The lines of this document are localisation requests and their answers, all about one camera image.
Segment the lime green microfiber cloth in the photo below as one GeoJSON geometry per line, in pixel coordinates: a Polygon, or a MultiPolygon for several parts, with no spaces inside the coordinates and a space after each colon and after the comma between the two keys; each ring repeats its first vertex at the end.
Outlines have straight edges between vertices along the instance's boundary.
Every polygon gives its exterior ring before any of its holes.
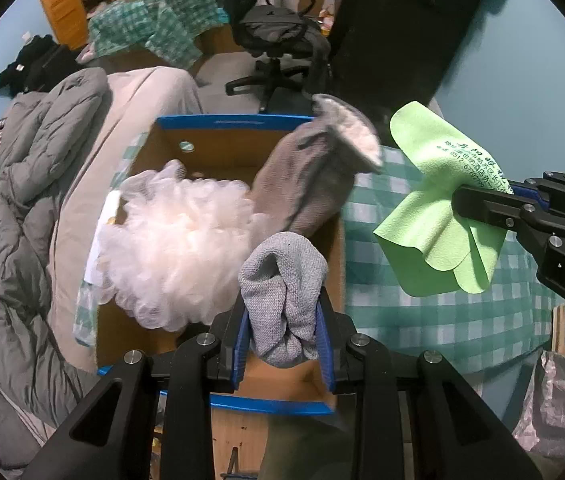
{"type": "Polygon", "coordinates": [[[418,102],[397,110],[389,130],[422,174],[375,229],[398,283],[415,297],[485,292],[506,231],[457,216],[451,199],[462,185],[510,194],[509,181],[485,148],[418,102]]]}

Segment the small grey knitted cloth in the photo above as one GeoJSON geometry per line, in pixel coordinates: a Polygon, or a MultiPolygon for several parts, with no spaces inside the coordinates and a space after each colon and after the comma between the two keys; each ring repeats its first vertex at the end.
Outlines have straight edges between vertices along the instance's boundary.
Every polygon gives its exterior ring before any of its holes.
{"type": "Polygon", "coordinates": [[[256,247],[239,272],[252,327],[252,349],[289,368],[317,358],[316,306],[328,263],[311,241],[285,231],[256,247]]]}

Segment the white mesh bath loofah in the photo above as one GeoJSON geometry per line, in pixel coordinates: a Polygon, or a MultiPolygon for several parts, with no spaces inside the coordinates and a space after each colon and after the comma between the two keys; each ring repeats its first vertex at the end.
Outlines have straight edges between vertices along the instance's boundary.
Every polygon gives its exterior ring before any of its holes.
{"type": "Polygon", "coordinates": [[[230,309],[241,266],[270,235],[249,185],[189,179],[171,159],[120,191],[126,218],[99,234],[99,304],[113,301],[141,327],[168,332],[230,309]]]}

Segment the grey fleece-lined sock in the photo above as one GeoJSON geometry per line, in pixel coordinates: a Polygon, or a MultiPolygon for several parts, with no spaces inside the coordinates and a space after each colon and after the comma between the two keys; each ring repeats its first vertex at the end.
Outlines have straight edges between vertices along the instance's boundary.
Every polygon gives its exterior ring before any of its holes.
{"type": "Polygon", "coordinates": [[[311,237],[338,214],[357,174],[382,169],[375,127],[357,108],[319,93],[316,116],[286,134],[256,175],[255,210],[267,216],[267,232],[311,237]]]}

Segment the green checkered tablecloth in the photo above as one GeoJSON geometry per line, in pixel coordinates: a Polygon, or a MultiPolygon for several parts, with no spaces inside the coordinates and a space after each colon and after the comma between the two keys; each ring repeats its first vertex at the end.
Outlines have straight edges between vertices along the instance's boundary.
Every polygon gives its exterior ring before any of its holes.
{"type": "MultiPolygon", "coordinates": [[[[115,178],[129,165],[126,152],[148,132],[139,134],[126,148],[106,199],[115,178]]],[[[537,282],[533,258],[507,233],[485,292],[456,290],[415,297],[401,288],[375,229],[422,176],[400,151],[382,146],[381,150],[381,171],[357,174],[340,212],[306,237],[328,263],[322,288],[327,289],[333,308],[349,315],[357,328],[386,348],[409,354],[436,350],[461,373],[503,364],[544,344],[559,299],[537,282]]],[[[73,325],[75,340],[95,354],[102,208],[93,238],[97,251],[86,264],[73,325]]]]}

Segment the silver plastic bag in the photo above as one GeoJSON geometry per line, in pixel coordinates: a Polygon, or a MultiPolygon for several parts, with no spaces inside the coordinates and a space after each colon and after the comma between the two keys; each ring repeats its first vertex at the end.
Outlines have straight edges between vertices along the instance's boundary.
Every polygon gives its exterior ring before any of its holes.
{"type": "Polygon", "coordinates": [[[513,430],[527,452],[565,462],[565,356],[543,350],[513,430]]]}

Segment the large black cabinet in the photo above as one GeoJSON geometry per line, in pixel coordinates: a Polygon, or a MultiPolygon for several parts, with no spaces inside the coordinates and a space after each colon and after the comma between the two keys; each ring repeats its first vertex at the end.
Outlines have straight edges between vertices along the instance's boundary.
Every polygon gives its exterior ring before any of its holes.
{"type": "Polygon", "coordinates": [[[434,98],[482,0],[334,0],[331,92],[365,114],[384,145],[389,118],[434,98]]]}

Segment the cardboard box with blue rim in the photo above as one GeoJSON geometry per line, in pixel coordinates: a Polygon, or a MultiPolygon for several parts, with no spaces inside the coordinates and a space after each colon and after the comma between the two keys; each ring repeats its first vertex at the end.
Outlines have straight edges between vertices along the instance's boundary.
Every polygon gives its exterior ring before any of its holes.
{"type": "MultiPolygon", "coordinates": [[[[130,148],[128,167],[116,177],[99,220],[120,226],[126,220],[121,183],[147,170],[161,170],[171,160],[185,166],[191,179],[210,178],[251,184],[283,136],[307,122],[305,116],[258,114],[197,114],[163,116],[130,148]]],[[[222,244],[199,242],[196,231],[163,229],[150,238],[162,243],[151,258],[178,278],[168,298],[183,304],[185,292],[205,300],[215,313],[232,307],[238,295],[238,271],[247,253],[239,240],[222,244]]],[[[176,334],[162,323],[140,325],[115,299],[94,305],[96,362],[104,368],[127,351],[150,356],[172,351],[176,334]]],[[[322,382],[319,364],[309,361],[291,368],[270,366],[254,354],[234,393],[215,393],[215,408],[263,414],[321,416],[333,412],[335,397],[322,382]]]]}

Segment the grey quilted comforter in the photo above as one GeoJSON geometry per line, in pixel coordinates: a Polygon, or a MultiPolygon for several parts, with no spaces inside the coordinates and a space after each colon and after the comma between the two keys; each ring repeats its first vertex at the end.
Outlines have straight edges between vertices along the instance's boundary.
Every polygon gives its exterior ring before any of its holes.
{"type": "Polygon", "coordinates": [[[42,447],[33,422],[56,429],[96,385],[66,362],[47,315],[52,232],[109,104],[101,68],[12,102],[0,148],[0,472],[17,478],[42,447]]]}

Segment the black office chair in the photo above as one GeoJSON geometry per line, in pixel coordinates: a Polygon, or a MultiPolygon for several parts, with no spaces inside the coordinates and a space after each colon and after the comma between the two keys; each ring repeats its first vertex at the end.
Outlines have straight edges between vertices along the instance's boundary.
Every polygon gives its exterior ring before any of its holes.
{"type": "Polygon", "coordinates": [[[273,6],[270,1],[260,6],[258,0],[228,0],[226,10],[235,44],[265,62],[256,62],[256,73],[225,84],[228,96],[241,87],[261,86],[261,114],[268,112],[275,90],[284,88],[314,96],[327,90],[330,77],[330,44],[309,12],[316,0],[305,0],[306,6],[291,11],[273,6]]]}

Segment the beige mattress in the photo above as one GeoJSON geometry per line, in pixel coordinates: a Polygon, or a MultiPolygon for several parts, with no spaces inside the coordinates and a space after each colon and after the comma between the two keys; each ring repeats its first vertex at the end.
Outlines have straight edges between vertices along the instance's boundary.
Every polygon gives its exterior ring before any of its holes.
{"type": "Polygon", "coordinates": [[[164,115],[200,114],[194,77],[173,67],[150,67],[107,76],[109,90],[92,122],[90,138],[69,180],[49,248],[52,301],[48,322],[62,356],[93,373],[95,351],[73,336],[78,287],[102,205],[114,173],[133,140],[164,115]]]}

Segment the green checkered cloth on box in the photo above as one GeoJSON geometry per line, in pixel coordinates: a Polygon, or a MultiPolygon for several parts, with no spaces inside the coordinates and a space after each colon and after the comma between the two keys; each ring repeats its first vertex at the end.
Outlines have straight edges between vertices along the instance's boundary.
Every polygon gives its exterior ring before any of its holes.
{"type": "Polygon", "coordinates": [[[228,23],[216,0],[119,0],[89,20],[88,39],[97,58],[142,48],[189,70],[202,56],[196,39],[228,23]]]}

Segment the black clothes pile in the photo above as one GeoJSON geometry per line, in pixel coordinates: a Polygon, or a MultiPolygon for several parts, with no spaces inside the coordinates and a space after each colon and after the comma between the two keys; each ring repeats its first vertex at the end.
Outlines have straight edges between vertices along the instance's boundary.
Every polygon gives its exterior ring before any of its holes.
{"type": "Polygon", "coordinates": [[[50,35],[36,35],[0,73],[0,94],[14,98],[19,93],[49,92],[80,69],[66,44],[57,44],[50,35]]]}

